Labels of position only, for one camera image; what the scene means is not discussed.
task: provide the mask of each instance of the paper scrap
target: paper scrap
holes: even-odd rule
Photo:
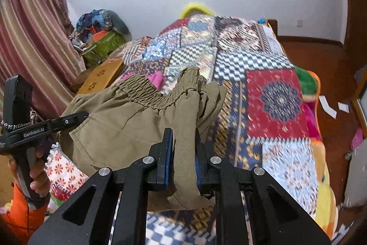
[[[334,110],[333,108],[329,106],[329,103],[327,103],[326,97],[320,96],[319,99],[320,99],[320,103],[321,103],[323,110],[332,118],[336,118],[337,112],[336,110]]]
[[[338,102],[339,110],[349,113],[349,106],[344,103]]]

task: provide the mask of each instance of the patchwork quilt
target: patchwork quilt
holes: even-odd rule
[[[116,81],[127,73],[160,70],[167,78],[162,93],[169,93],[189,66],[199,67],[208,82],[224,85],[224,106],[205,143],[236,167],[264,167],[315,218],[318,182],[300,82],[271,33],[257,21],[194,15],[155,38],[124,44],[109,60],[124,59]],[[78,173],[71,179],[78,187],[85,178]],[[215,208],[148,213],[146,228],[149,245],[214,244]]]

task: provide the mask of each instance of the elastic waistband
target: elastic waistband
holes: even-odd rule
[[[153,109],[165,109],[188,90],[201,90],[202,81],[205,79],[200,76],[199,68],[189,67],[181,72],[176,86],[168,95],[160,93],[148,78],[140,75],[133,75],[115,86],[136,103]]]

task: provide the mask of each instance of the pant pocket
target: pant pocket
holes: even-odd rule
[[[147,155],[151,146],[123,135],[94,115],[90,115],[70,136],[78,150],[78,155],[73,156],[73,162],[84,168],[125,168]]]

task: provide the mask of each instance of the metal screw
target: metal screw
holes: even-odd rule
[[[265,170],[264,170],[262,167],[256,167],[256,168],[254,169],[254,173],[255,173],[256,175],[263,175],[263,174],[265,173]]]
[[[146,157],[143,158],[143,162],[145,164],[151,164],[153,161],[154,161],[154,158],[150,157],[150,156],[146,156]]]
[[[348,152],[344,155],[345,160],[350,160],[352,158],[352,152]]]
[[[102,167],[98,173],[102,176],[108,175],[110,173],[110,169],[108,167]]]
[[[213,156],[212,158],[210,158],[210,162],[213,164],[219,164],[222,162],[222,159],[218,156]]]

